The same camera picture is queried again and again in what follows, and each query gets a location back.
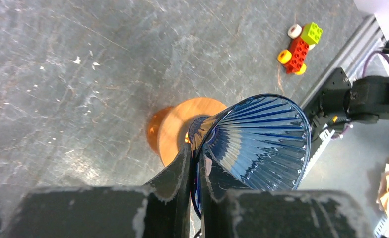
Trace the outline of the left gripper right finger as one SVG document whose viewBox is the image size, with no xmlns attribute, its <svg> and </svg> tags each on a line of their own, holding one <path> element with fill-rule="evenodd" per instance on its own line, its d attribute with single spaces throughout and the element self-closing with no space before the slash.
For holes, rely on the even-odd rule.
<svg viewBox="0 0 389 238">
<path fill-rule="evenodd" d="M 235 179 L 199 153 L 204 238 L 370 238 L 359 203 L 337 190 L 264 192 L 232 188 Z"/>
</svg>

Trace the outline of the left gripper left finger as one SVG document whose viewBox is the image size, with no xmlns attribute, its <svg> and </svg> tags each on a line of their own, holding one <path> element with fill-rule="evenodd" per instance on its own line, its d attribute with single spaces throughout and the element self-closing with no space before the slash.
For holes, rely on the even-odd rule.
<svg viewBox="0 0 389 238">
<path fill-rule="evenodd" d="M 189 170 L 185 143 L 141 186 L 43 187 L 30 191 L 3 238 L 187 238 Z"/>
</svg>

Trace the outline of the blue glass dripper cone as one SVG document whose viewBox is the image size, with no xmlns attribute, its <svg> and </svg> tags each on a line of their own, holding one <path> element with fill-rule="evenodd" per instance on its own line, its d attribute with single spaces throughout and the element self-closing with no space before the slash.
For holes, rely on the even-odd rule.
<svg viewBox="0 0 389 238">
<path fill-rule="evenodd" d="M 221 190 L 230 187 L 296 190 L 310 160 L 312 129 L 304 111 L 278 94 L 246 98 L 190 125 L 191 201 L 202 214 L 200 162 L 223 172 Z"/>
</svg>

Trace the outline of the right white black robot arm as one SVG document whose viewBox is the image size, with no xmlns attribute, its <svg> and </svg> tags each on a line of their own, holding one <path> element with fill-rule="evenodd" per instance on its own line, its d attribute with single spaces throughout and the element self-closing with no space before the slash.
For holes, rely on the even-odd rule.
<svg viewBox="0 0 389 238">
<path fill-rule="evenodd" d="M 375 55 L 382 56 L 389 66 L 389 40 L 381 49 L 369 54 L 362 77 L 352 84 L 346 108 L 350 121 L 373 124 L 380 119 L 389 120 L 389 77 L 367 75 L 368 64 Z"/>
</svg>

